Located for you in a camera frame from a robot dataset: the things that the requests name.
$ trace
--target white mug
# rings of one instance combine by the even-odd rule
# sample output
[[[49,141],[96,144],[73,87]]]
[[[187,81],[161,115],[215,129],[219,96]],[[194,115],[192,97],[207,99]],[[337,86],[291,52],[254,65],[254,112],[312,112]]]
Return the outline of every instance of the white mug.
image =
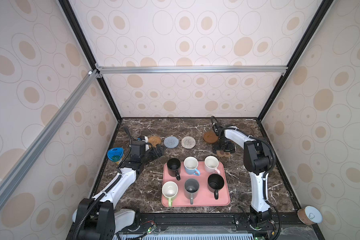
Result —
[[[161,188],[161,191],[162,191],[164,197],[166,197],[168,199],[168,206],[172,207],[173,199],[175,199],[177,192],[178,192],[177,184],[172,181],[166,182],[166,183],[164,183],[163,187]]]
[[[197,166],[199,166],[199,162],[195,157],[187,157],[184,160],[185,172],[189,175],[200,176],[200,171],[197,169]]]
[[[217,169],[219,166],[219,160],[214,156],[207,156],[204,160],[204,169],[206,172],[220,174],[220,170]]]

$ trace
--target enclosure wall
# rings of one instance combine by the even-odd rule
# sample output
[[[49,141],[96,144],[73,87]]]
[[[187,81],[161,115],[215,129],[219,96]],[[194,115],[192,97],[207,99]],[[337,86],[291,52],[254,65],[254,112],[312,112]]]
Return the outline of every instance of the enclosure wall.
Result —
[[[286,65],[321,1],[70,1],[99,66]],[[105,76],[123,117],[257,117],[280,73]]]
[[[87,76],[53,0],[0,1],[0,182]]]
[[[0,184],[34,140],[53,131],[72,96],[86,91],[4,201],[0,239],[65,239],[74,209],[88,197],[116,125],[89,69],[56,2],[0,1]]]
[[[1,209],[0,239],[66,239],[115,127],[116,118],[94,80]]]
[[[339,1],[263,125],[327,240],[360,239],[360,1]]]

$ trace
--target blue plastic cup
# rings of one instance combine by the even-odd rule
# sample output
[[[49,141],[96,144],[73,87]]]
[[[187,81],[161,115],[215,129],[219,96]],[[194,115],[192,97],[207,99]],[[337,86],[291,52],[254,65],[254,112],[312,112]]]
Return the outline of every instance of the blue plastic cup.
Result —
[[[197,166],[199,166],[199,162],[195,157],[187,157],[184,160],[185,172],[189,175],[200,176],[200,171],[197,169]]]
[[[121,147],[115,147],[107,152],[107,157],[113,162],[118,162],[124,154],[124,149]]]

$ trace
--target dark marble tabletop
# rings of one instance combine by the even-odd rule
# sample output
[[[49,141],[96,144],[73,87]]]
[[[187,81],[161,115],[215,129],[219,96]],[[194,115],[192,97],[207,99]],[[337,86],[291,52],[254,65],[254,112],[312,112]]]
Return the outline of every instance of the dark marble tabletop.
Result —
[[[256,121],[252,119],[220,119],[220,122],[231,123],[241,130],[254,136],[261,136]],[[167,149],[163,157],[154,160],[145,166],[139,178],[125,191],[119,200],[115,211],[123,207],[138,207],[142,213],[232,213],[241,212],[238,206],[242,206],[249,212],[251,204],[251,180],[248,171],[243,165],[243,149],[236,146],[236,152],[230,157],[219,157],[212,153],[212,147],[203,140],[203,134],[211,129],[210,119],[176,119],[176,118],[143,118],[143,119],[124,119],[114,147],[128,149],[128,137],[123,130],[127,126],[133,137],[159,136],[162,141],[165,137],[175,136],[180,141],[185,136],[192,136],[196,140],[196,146],[192,149],[185,149],[179,146]],[[203,161],[207,156],[216,156],[224,165],[225,176],[228,190],[230,192],[231,203],[227,206],[211,207],[164,207],[161,203],[161,187],[163,184],[163,165],[172,157],[184,161],[186,157],[193,156],[199,161]],[[102,190],[115,176],[117,163],[108,161],[102,176],[100,186],[97,190]],[[279,212],[294,212],[292,202],[289,199],[283,180],[276,167],[268,177],[268,196],[272,204],[276,204]]]

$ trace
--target cork coaster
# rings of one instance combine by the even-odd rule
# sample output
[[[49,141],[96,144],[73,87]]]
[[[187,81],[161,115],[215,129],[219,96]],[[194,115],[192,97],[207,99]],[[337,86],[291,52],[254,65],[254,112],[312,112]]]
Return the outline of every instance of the cork coaster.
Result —
[[[216,151],[216,155],[218,157],[230,157],[231,153],[230,152],[224,152],[224,151]]]
[[[217,142],[217,140],[219,139],[218,136],[216,136],[216,134],[212,131],[208,131],[208,132],[205,132],[204,135],[203,135],[203,139],[206,143],[209,143],[209,144],[212,144],[212,143],[215,143]]]
[[[157,144],[161,144],[161,139],[158,136],[152,136],[148,138],[148,142],[150,142],[152,146],[156,147]]]

